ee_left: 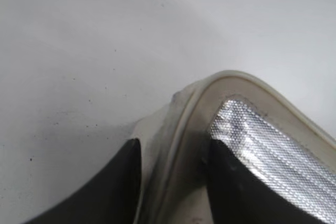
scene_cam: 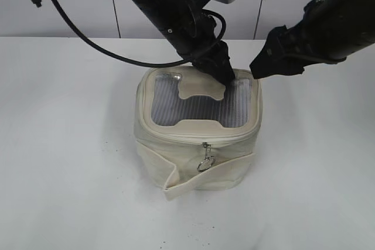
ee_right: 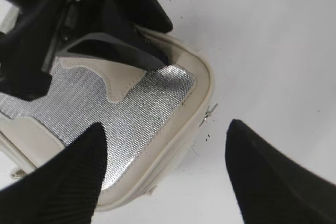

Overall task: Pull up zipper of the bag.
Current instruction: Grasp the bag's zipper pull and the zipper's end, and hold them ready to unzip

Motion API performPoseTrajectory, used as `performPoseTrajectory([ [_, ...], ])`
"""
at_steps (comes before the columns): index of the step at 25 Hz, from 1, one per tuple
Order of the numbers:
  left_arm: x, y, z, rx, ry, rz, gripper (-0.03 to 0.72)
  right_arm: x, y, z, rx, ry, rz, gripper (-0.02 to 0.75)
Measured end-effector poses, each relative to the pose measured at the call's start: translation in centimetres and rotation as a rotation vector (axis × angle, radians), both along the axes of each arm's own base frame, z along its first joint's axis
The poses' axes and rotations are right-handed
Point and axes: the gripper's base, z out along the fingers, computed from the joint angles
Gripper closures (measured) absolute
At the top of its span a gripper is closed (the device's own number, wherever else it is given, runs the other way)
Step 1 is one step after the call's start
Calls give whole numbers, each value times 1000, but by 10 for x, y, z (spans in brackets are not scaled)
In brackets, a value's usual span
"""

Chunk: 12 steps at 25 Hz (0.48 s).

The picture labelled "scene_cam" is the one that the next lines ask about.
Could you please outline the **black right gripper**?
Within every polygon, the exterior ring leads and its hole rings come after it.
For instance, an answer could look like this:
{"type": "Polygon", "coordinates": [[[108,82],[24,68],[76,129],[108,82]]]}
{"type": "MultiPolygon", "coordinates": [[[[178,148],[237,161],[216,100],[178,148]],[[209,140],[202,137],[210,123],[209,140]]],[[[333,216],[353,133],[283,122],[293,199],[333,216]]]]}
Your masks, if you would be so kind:
{"type": "Polygon", "coordinates": [[[273,28],[266,39],[265,52],[259,53],[250,63],[255,79],[280,74],[302,74],[305,67],[322,63],[321,58],[311,54],[304,42],[286,26],[273,28]]]}

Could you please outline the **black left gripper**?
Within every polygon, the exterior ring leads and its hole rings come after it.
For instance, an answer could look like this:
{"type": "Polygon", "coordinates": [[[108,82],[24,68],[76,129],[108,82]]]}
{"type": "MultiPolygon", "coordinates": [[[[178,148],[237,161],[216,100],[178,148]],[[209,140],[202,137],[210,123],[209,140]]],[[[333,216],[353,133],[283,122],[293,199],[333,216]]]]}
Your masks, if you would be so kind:
{"type": "Polygon", "coordinates": [[[235,79],[226,42],[219,41],[205,54],[192,54],[187,59],[199,70],[205,70],[220,83],[231,83],[235,79]]]}

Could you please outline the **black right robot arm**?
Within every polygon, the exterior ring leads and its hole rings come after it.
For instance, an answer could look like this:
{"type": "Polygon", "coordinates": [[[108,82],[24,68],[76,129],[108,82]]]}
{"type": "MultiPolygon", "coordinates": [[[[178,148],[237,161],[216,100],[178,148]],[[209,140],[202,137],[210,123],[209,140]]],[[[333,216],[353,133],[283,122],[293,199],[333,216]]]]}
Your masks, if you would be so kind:
{"type": "Polygon", "coordinates": [[[293,27],[268,33],[251,62],[255,79],[302,74],[306,66],[338,64],[374,44],[374,0],[311,0],[293,27]]]}

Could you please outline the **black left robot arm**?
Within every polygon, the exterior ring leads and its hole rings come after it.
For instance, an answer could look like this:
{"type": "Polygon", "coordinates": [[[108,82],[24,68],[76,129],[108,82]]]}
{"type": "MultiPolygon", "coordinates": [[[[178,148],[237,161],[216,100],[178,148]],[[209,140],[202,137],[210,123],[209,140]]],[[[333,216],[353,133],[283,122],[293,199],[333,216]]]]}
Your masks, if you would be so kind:
{"type": "MultiPolygon", "coordinates": [[[[42,0],[31,0],[37,7],[42,0]]],[[[222,37],[226,21],[218,13],[205,9],[211,0],[132,0],[182,58],[172,63],[144,63],[112,53],[87,38],[66,15],[58,0],[51,0],[70,29],[97,51],[123,62],[141,67],[167,68],[185,63],[212,76],[223,85],[235,78],[229,49],[222,37]]],[[[215,0],[230,4],[235,0],[215,0]]]]}

